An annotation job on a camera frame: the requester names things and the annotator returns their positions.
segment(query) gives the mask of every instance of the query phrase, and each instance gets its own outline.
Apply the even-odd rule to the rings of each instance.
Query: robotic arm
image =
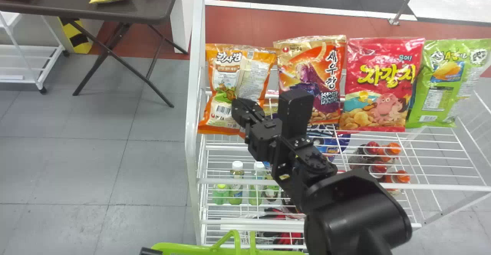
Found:
[[[245,143],[257,161],[269,161],[272,177],[305,213],[310,255],[390,255],[409,241],[406,212],[366,171],[336,175],[307,136],[314,97],[303,89],[279,96],[278,116],[266,117],[255,102],[232,101],[232,117],[245,129]]]

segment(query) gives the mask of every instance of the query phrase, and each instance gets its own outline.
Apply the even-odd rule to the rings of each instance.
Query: black table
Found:
[[[174,107],[162,92],[149,81],[149,77],[155,66],[163,41],[166,41],[184,54],[187,54],[184,49],[165,38],[153,26],[168,20],[172,8],[174,7],[175,0],[122,0],[105,4],[89,4],[89,1],[90,0],[0,0],[0,11],[58,16],[62,22],[65,21],[70,23],[94,43],[103,47],[104,51],[99,55],[91,70],[89,70],[86,77],[77,87],[73,93],[74,96],[77,96],[80,93],[107,56],[111,55],[146,82],[146,84],[148,84],[149,87],[151,87],[170,107]],[[109,37],[105,43],[102,43],[75,22],[74,19],[79,18],[117,21],[118,25],[114,29],[112,36]],[[147,24],[161,38],[161,44],[157,48],[150,68],[145,76],[112,51],[134,23]]]

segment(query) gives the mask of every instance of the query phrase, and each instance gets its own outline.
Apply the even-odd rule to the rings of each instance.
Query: white rack shelf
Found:
[[[58,46],[18,45],[12,31],[20,18],[19,13],[0,12],[0,31],[5,30],[12,41],[12,45],[0,45],[0,82],[36,84],[44,94],[44,80],[65,48],[43,16],[41,18]]]
[[[301,214],[283,214],[280,220],[261,218],[265,208],[283,208],[281,197],[272,203],[263,198],[259,206],[249,204],[249,185],[276,183],[257,180],[252,175],[255,160],[247,152],[243,140],[238,136],[196,134],[210,92],[206,87],[204,0],[195,0],[194,4],[185,147],[196,241],[212,245],[228,230],[238,229],[242,243],[247,247],[249,231],[254,230],[259,233],[259,248],[303,249]],[[268,99],[276,97],[267,94]],[[328,126],[327,130],[336,132],[333,126]],[[336,139],[333,146],[338,146],[342,138],[336,133],[333,135]],[[402,189],[395,199],[407,212],[414,229],[451,216],[491,195],[488,186],[491,179],[491,110],[477,94],[469,100],[468,108],[457,120],[455,128],[424,127],[401,133],[353,131],[349,145],[335,156],[333,163],[339,170],[348,171],[348,159],[354,150],[372,140],[380,145],[396,142],[403,147],[392,170],[407,171],[410,183],[381,185],[386,189]],[[234,160],[244,162],[244,179],[231,178]],[[242,204],[214,203],[212,190],[216,183],[244,185]],[[276,245],[275,237],[263,236],[263,232],[284,232],[283,243],[287,244]]]

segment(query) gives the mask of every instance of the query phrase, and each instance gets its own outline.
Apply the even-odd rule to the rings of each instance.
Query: green bottle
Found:
[[[226,184],[217,184],[213,190],[213,202],[221,206],[228,198],[228,187]]]
[[[232,162],[232,169],[230,170],[232,178],[234,179],[243,179],[244,178],[244,164],[242,161],[234,161]],[[242,184],[232,184],[230,185],[230,192],[228,202],[232,205],[239,205],[242,203],[242,194],[243,194],[243,185]]]
[[[254,163],[255,179],[263,180],[266,175],[266,167],[263,162],[257,161]],[[249,203],[253,206],[258,206],[263,202],[263,185],[249,185]]]

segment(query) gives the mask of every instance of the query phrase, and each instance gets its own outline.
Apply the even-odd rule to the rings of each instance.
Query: green snack bag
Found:
[[[480,75],[491,65],[491,39],[429,40],[405,127],[455,127]]]

